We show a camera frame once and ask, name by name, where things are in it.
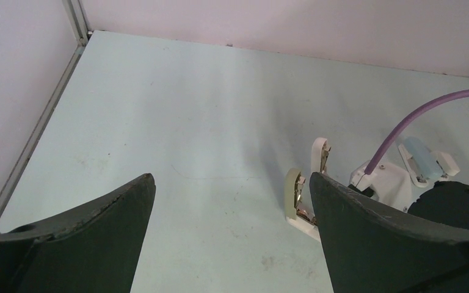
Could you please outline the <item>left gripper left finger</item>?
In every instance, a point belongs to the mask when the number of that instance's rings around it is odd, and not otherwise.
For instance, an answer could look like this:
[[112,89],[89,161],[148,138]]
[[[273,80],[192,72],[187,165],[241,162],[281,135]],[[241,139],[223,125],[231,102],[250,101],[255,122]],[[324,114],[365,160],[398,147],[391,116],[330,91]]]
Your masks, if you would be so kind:
[[0,292],[129,292],[155,195],[154,177],[146,173],[0,233]]

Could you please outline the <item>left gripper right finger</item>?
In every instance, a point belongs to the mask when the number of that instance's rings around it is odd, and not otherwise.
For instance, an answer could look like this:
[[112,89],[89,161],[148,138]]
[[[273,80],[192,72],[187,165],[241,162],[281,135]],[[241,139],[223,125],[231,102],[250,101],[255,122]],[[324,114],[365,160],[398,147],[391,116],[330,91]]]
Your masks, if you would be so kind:
[[417,217],[322,173],[310,177],[335,292],[469,292],[469,230]]

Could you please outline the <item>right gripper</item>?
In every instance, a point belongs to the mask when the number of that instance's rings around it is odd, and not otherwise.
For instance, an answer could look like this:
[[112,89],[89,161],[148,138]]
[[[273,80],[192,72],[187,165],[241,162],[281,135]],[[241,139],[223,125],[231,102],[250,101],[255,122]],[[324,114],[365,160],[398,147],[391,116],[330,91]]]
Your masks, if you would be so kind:
[[469,230],[469,185],[457,181],[436,182],[409,207],[408,213]]

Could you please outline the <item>cream stapler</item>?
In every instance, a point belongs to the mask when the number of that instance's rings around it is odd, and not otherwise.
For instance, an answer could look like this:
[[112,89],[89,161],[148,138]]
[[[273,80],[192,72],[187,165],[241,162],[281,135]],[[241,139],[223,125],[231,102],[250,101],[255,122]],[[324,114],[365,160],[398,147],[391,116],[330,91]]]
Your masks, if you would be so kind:
[[[328,140],[318,137],[312,144],[310,169],[313,173],[327,174],[327,159],[331,150]],[[321,242],[317,221],[312,209],[302,203],[302,191],[307,178],[298,168],[291,168],[285,176],[284,207],[286,221],[312,239]]]

